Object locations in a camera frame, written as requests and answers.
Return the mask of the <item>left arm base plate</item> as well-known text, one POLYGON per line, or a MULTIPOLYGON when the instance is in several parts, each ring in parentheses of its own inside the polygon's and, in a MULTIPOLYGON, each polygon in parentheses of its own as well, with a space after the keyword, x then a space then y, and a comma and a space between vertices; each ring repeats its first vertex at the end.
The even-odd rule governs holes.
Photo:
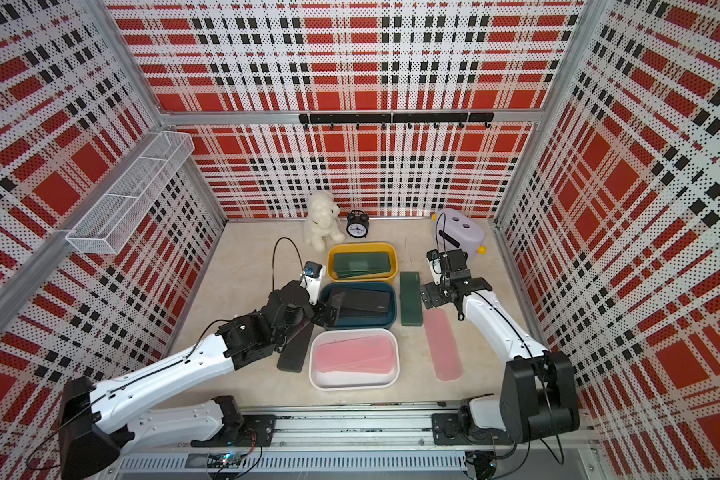
POLYGON ((250 447, 253 441, 261 447, 272 443, 277 417, 275 415, 244 416, 240 424, 222 428, 208 440, 192 440, 193 448, 250 447))

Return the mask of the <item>pink pencil case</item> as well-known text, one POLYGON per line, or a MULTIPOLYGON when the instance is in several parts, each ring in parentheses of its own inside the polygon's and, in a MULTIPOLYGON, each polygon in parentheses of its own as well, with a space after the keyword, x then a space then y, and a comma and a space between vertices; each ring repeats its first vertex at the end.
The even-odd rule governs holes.
POLYGON ((394 350, 348 351, 321 349, 316 352, 315 366, 320 373, 388 374, 397 364, 394 350))
POLYGON ((425 311, 423 326, 437 379, 443 382, 459 379, 463 369, 447 313, 442 309, 425 311))
POLYGON ((375 335, 319 345, 314 366, 320 373, 388 374, 397 363, 394 343, 375 335))

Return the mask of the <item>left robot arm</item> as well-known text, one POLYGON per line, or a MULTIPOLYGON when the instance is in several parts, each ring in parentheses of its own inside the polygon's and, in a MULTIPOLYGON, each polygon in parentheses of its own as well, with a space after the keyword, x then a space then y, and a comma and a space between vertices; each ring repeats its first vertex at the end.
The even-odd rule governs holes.
POLYGON ((66 383, 59 407, 60 475, 85 479, 113 464, 143 438, 137 418, 150 408, 215 377, 282 352, 307 325, 336 323, 344 299, 322 301, 318 288, 291 281, 259 310, 219 319, 195 345, 140 370, 93 383, 66 383))

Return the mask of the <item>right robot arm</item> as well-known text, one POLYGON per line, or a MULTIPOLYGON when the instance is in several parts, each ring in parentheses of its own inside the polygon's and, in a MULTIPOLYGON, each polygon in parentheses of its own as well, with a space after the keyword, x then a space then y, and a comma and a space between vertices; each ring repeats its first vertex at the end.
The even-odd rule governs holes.
POLYGON ((466 403, 467 427, 502 430, 516 443, 579 429, 574 368, 568 356, 536 341, 501 305, 491 285, 474 277, 460 250, 426 254, 433 281, 419 288, 430 310, 452 304, 460 321, 471 322, 504 362, 500 395, 466 403))

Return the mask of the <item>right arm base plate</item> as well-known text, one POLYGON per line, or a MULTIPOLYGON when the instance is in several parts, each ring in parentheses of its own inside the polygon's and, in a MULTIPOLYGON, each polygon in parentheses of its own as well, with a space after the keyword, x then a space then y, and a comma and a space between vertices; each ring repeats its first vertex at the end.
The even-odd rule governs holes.
POLYGON ((469 426, 457 413, 435 413, 430 416, 434 444, 437 446, 512 446, 506 431, 469 426))

